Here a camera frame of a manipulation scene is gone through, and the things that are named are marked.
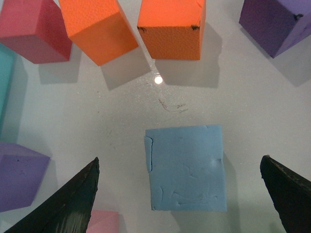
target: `red foam block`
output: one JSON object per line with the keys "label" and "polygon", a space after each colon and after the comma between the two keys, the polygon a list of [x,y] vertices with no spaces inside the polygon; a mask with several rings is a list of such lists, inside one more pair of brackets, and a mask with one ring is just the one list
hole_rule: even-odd
{"label": "red foam block", "polygon": [[4,0],[0,43],[35,64],[68,61],[72,45],[53,0]]}
{"label": "red foam block", "polygon": [[86,233],[118,233],[119,213],[115,211],[92,210]]}

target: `dark speck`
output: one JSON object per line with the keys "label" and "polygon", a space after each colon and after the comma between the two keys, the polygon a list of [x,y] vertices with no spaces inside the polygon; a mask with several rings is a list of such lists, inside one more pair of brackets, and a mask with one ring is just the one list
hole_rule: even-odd
{"label": "dark speck", "polygon": [[191,25],[191,28],[192,28],[192,30],[197,30],[197,29],[200,29],[200,26],[197,26],[197,25]]}
{"label": "dark speck", "polygon": [[298,21],[301,17],[303,17],[303,14],[294,15],[294,19]]}
{"label": "dark speck", "polygon": [[142,30],[143,32],[147,31],[145,28],[139,27],[139,26],[137,26],[137,29],[138,29],[138,30]]}

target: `white table surface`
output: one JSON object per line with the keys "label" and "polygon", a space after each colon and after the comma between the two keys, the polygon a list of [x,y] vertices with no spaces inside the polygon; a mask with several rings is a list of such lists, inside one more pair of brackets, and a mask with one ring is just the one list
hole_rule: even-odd
{"label": "white table surface", "polygon": [[[269,154],[311,179],[311,37],[272,59],[238,24],[243,0],[207,1],[202,60],[153,60],[140,3],[120,0],[140,47],[106,65],[75,45],[66,63],[17,56],[1,140],[52,161],[32,206],[0,213],[0,232],[98,156],[94,209],[118,211],[120,233],[284,233],[259,164]],[[152,211],[144,131],[202,124],[223,126],[228,211]]]}

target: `blue clay block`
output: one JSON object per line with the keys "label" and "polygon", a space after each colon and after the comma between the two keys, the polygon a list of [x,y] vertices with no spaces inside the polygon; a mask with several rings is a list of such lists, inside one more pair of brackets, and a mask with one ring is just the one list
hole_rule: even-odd
{"label": "blue clay block", "polygon": [[10,83],[14,65],[15,53],[6,46],[0,44],[0,128],[1,115],[6,103],[7,89]]}
{"label": "blue clay block", "polygon": [[226,211],[220,125],[146,130],[153,210]]}

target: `purple foam block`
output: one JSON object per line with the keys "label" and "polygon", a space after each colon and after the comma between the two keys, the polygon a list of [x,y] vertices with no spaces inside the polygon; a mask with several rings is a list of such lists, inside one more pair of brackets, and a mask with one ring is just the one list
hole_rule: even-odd
{"label": "purple foam block", "polygon": [[244,0],[239,23],[274,58],[311,34],[311,1]]}
{"label": "purple foam block", "polygon": [[0,212],[32,204],[49,161],[28,148],[0,142]]}

